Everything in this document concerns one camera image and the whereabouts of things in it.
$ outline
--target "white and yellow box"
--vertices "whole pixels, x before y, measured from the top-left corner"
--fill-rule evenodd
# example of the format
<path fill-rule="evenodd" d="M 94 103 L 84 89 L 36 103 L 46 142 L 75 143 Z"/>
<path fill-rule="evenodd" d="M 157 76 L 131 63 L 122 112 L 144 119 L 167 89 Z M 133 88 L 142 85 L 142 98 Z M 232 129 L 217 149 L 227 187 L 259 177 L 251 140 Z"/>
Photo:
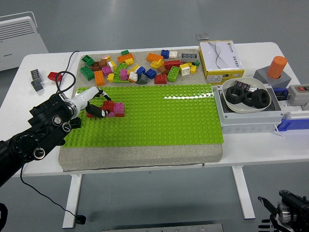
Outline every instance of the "white and yellow box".
<path fill-rule="evenodd" d="M 242 77 L 245 72 L 232 40 L 201 42 L 199 56 L 209 84 L 222 85 L 229 79 Z"/>

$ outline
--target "table leg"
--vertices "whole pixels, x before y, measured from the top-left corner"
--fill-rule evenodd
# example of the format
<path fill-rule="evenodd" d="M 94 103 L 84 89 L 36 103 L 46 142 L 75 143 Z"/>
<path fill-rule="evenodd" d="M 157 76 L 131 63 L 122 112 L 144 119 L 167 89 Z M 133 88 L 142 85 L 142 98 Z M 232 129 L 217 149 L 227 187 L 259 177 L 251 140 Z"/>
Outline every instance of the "table leg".
<path fill-rule="evenodd" d="M 242 171 L 243 166 L 232 166 L 235 184 L 239 196 L 244 219 L 255 219 L 253 206 L 251 203 L 245 176 Z"/>
<path fill-rule="evenodd" d="M 66 209 L 76 214 L 79 191 L 82 183 L 82 174 L 71 175 L 71 185 L 68 195 L 67 207 Z M 62 228 L 74 228 L 75 217 L 69 212 L 65 211 Z"/>

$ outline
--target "orange cylinder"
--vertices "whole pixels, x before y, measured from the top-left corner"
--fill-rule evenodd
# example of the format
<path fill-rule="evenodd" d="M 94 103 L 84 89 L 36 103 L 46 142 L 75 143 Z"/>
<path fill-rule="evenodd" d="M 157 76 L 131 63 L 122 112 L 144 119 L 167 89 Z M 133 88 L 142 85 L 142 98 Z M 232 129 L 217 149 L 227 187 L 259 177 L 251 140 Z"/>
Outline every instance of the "orange cylinder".
<path fill-rule="evenodd" d="M 267 71 L 267 76 L 272 79 L 278 79 L 281 76 L 281 73 L 283 72 L 283 69 L 287 62 L 288 60 L 284 57 L 275 57 Z"/>

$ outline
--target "white bowl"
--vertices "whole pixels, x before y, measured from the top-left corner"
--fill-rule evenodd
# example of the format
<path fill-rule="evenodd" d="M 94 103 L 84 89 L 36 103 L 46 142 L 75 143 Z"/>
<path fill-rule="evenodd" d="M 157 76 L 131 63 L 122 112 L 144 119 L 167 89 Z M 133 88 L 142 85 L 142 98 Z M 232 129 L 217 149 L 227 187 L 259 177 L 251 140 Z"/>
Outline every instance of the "white bowl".
<path fill-rule="evenodd" d="M 250 85 L 250 88 L 264 89 L 264 90 L 267 91 L 267 89 L 265 88 L 263 83 L 260 82 L 257 79 L 254 79 L 254 78 L 242 77 L 242 78 L 235 78 L 235 79 L 230 79 L 230 80 L 225 81 L 222 85 L 223 97 L 224 97 L 224 100 L 225 100 L 227 106 L 232 111 L 234 111 L 236 113 L 241 113 L 241 114 L 243 114 L 243 113 L 254 113 L 254 112 L 263 111 L 267 107 L 269 107 L 269 105 L 271 104 L 271 97 L 270 96 L 269 96 L 269 104 L 265 108 L 262 108 L 262 109 L 257 109 L 253 106 L 250 107 L 250 106 L 245 105 L 244 103 L 238 103 L 238 104 L 229 103 L 225 98 L 226 90 L 227 90 L 227 88 L 234 86 L 235 81 L 240 81 L 240 82 L 246 83 L 246 84 Z"/>

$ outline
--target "green lego brick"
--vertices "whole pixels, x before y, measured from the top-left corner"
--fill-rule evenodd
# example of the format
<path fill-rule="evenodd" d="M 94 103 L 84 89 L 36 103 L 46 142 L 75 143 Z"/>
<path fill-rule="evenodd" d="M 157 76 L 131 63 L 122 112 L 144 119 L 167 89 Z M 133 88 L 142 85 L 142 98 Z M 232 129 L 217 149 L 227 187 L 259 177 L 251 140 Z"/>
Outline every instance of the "green lego brick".
<path fill-rule="evenodd" d="M 126 69 L 127 68 L 127 64 L 126 63 L 119 63 L 116 70 L 114 71 L 114 74 L 119 74 L 120 75 L 120 71 L 122 69 Z"/>
<path fill-rule="evenodd" d="M 95 78 L 94 72 L 91 71 L 91 69 L 88 66 L 81 67 L 80 71 L 88 81 Z"/>
<path fill-rule="evenodd" d="M 180 68 L 172 66 L 168 73 L 168 81 L 176 82 Z"/>
<path fill-rule="evenodd" d="M 112 81 L 114 83 L 130 83 L 129 80 L 126 80 L 126 81 L 121 80 L 120 75 L 118 75 L 118 74 L 114 74 L 114 78 L 113 78 Z"/>
<path fill-rule="evenodd" d="M 86 65 L 91 66 L 95 63 L 95 61 L 88 55 L 82 58 L 82 61 L 85 62 Z"/>
<path fill-rule="evenodd" d="M 86 88 L 79 88 L 78 93 Z M 125 117 L 87 118 L 65 138 L 65 147 L 221 144 L 223 136 L 211 85 L 105 87 L 123 102 Z M 102 106 L 104 97 L 91 103 Z"/>
<path fill-rule="evenodd" d="M 126 55 L 126 54 L 129 54 L 129 51 L 128 50 L 125 50 L 125 51 L 122 51 L 121 52 L 121 55 L 123 56 L 123 55 Z"/>

